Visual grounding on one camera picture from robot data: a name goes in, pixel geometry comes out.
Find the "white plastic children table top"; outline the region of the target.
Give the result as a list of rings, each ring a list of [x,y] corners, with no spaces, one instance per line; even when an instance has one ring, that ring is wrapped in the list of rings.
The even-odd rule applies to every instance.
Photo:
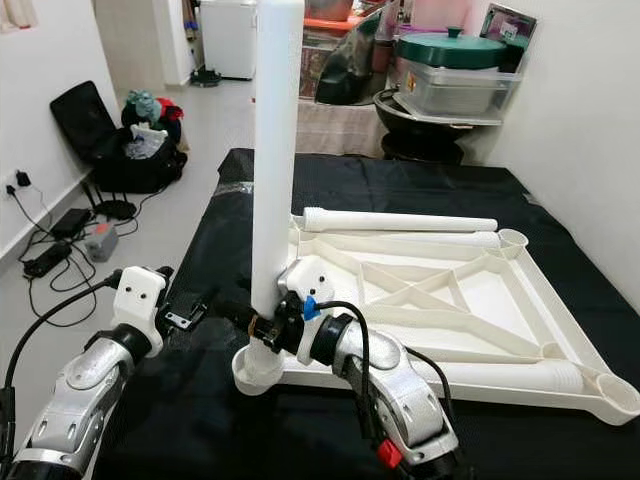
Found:
[[[438,358],[566,358],[589,372],[594,392],[526,406],[582,410],[609,425],[640,417],[640,389],[605,364],[518,230],[498,227],[499,248],[344,236],[300,239],[298,234],[307,232],[301,215],[289,229],[289,265],[307,256],[323,261],[334,300],[352,303],[372,330],[415,349],[435,371]],[[234,355],[230,370],[247,396],[278,384],[351,388],[329,366],[302,365],[293,353],[270,352],[253,338]]]

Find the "grey power box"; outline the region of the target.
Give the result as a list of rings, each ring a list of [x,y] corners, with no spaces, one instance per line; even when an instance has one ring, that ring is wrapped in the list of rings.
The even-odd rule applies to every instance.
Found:
[[[111,221],[102,221],[83,238],[84,252],[92,262],[106,262],[118,246],[119,234]]]

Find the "clear tape strip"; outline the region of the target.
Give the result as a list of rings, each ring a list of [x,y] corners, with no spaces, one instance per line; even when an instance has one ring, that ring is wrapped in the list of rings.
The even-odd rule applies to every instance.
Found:
[[[253,195],[253,187],[255,183],[252,180],[236,180],[236,182],[219,183],[215,188],[214,197],[224,195]]]

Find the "black tablecloth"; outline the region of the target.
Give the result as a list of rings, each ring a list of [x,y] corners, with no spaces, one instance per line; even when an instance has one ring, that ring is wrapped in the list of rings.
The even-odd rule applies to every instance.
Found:
[[[218,184],[251,180],[252,170],[252,151],[233,148]],[[640,388],[639,312],[508,170],[301,154],[294,175],[294,209],[493,218],[520,230],[596,351]],[[236,280],[250,275],[251,202],[198,201],[187,215],[195,232],[177,262],[175,293],[219,288],[224,300],[246,300]],[[242,396],[229,362],[244,343],[227,321],[207,315],[146,361],[115,408],[93,480],[393,479],[362,439],[348,390]],[[640,480],[640,419],[611,426],[576,410],[458,399],[454,425],[479,480]]]

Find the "clear plastic bag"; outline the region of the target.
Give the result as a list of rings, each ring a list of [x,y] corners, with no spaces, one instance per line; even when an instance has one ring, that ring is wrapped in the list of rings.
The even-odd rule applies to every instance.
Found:
[[[164,146],[168,137],[168,131],[165,129],[155,131],[147,123],[131,125],[131,142],[125,146],[125,155],[132,159],[146,159],[154,156]]]

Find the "beige cloth covered stand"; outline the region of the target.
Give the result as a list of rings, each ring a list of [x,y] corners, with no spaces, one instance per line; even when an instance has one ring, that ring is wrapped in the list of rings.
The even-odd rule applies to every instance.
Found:
[[[378,110],[367,105],[329,105],[311,99],[298,101],[297,154],[355,154],[383,156],[381,138],[387,128]]]

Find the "black floor stand base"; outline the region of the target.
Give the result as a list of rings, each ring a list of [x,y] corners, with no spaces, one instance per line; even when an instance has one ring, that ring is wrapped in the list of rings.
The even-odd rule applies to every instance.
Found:
[[[196,68],[189,73],[188,86],[200,88],[218,87],[223,81],[223,76],[216,70],[207,69],[205,67]]]

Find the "orange lidded storage box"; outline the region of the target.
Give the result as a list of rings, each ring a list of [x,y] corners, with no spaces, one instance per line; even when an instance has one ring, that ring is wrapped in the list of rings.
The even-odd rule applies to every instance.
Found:
[[[343,38],[360,23],[362,17],[352,15],[346,22],[306,19],[303,22],[300,96],[314,99],[321,74],[329,56],[338,49]]]

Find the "black wok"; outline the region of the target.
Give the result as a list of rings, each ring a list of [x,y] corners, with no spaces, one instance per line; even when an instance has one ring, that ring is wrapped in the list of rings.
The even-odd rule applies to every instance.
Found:
[[[462,165],[465,147],[458,141],[479,132],[497,131],[498,125],[445,124],[425,122],[402,108],[397,90],[383,90],[372,96],[372,105],[387,133],[381,137],[385,160],[440,165]]]

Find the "black plastic bag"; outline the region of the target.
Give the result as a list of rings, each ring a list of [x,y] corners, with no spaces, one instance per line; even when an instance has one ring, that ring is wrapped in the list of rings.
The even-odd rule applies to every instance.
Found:
[[[326,59],[315,102],[337,106],[369,105],[387,87],[394,41],[393,6],[366,15]]]

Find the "white bottle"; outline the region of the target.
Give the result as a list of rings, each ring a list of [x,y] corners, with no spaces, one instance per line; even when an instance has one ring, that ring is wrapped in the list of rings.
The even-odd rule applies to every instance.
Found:
[[[4,28],[29,29],[38,24],[35,0],[3,0]]]

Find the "steel pot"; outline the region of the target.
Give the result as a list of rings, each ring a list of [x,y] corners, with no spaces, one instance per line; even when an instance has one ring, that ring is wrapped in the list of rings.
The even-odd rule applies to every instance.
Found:
[[[305,18],[346,22],[353,13],[355,0],[303,0]]]

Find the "clear plastic storage box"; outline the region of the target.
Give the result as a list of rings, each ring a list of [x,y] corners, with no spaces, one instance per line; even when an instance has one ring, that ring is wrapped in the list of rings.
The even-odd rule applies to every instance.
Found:
[[[522,79],[520,73],[500,72],[497,67],[451,69],[408,61],[396,96],[415,115],[489,118],[503,113]]]

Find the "green pot lid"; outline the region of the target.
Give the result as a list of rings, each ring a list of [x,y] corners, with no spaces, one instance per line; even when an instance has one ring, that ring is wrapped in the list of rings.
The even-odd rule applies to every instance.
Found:
[[[396,55],[407,61],[462,70],[498,67],[506,44],[490,38],[463,35],[460,27],[447,32],[424,32],[403,35],[396,41]]]

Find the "pink box red lid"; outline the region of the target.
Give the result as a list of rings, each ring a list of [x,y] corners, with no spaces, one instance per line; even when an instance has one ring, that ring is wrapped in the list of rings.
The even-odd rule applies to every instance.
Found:
[[[406,33],[445,32],[465,26],[471,0],[404,0],[401,29]]]

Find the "grey printed box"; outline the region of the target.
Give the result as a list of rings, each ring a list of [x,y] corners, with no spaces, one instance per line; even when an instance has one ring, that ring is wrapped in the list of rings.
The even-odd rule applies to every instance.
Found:
[[[499,72],[520,72],[536,26],[538,19],[534,15],[517,12],[498,3],[492,3],[486,8],[479,36],[504,45]]]

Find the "black wall plug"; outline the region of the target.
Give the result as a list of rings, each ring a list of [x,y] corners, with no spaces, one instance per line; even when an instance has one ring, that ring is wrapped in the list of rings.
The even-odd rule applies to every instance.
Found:
[[[27,172],[23,172],[23,170],[14,170],[10,179],[12,179],[12,183],[6,187],[6,192],[8,192],[10,196],[14,197],[17,197],[20,189],[31,187],[33,184],[29,174]]]

